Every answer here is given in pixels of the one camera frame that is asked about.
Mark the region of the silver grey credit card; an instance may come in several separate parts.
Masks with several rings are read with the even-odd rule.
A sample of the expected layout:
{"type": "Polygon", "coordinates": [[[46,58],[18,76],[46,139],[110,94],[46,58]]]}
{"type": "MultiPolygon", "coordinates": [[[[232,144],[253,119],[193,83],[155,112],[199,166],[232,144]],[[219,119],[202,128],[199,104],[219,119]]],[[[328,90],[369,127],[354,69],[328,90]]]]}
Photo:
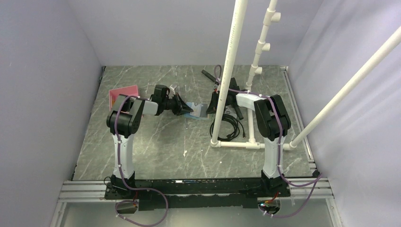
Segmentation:
{"type": "Polygon", "coordinates": [[[197,118],[207,118],[208,117],[208,114],[206,113],[207,108],[208,108],[207,104],[194,104],[192,106],[193,112],[191,113],[191,116],[197,118]]]}

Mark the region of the green card holder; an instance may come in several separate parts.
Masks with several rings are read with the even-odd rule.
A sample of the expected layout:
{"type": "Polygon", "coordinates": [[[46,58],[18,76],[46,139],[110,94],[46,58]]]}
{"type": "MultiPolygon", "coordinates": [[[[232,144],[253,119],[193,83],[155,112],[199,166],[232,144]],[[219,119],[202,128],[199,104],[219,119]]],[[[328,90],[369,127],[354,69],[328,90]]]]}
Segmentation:
{"type": "Polygon", "coordinates": [[[186,103],[193,111],[191,113],[185,113],[184,117],[194,120],[210,120],[210,114],[207,114],[207,104],[200,104],[195,102],[186,103]]]}

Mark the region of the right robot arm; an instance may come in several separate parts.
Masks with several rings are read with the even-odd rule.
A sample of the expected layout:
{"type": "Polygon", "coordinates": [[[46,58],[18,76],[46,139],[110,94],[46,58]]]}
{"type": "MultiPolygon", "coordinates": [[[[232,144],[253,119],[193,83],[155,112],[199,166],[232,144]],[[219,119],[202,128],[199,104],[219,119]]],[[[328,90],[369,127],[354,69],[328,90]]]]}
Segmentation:
{"type": "Polygon", "coordinates": [[[237,106],[256,115],[257,128],[264,140],[264,164],[261,173],[261,192],[272,196],[288,182],[283,175],[282,156],[285,137],[291,121],[280,95],[264,96],[249,90],[229,88],[237,106]]]}

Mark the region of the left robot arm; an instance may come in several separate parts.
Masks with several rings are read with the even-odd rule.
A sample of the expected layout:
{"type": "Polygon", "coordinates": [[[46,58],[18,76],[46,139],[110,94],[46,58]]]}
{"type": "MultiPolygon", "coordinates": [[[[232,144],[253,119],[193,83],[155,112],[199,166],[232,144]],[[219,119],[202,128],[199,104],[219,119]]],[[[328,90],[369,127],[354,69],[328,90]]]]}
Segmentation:
{"type": "Polygon", "coordinates": [[[132,160],[134,135],[137,133],[143,115],[159,116],[163,111],[171,111],[180,116],[192,113],[191,109],[171,88],[156,85],[150,98],[119,94],[112,105],[106,125],[113,137],[115,165],[111,179],[112,186],[125,199],[136,192],[135,170],[132,160]]]}

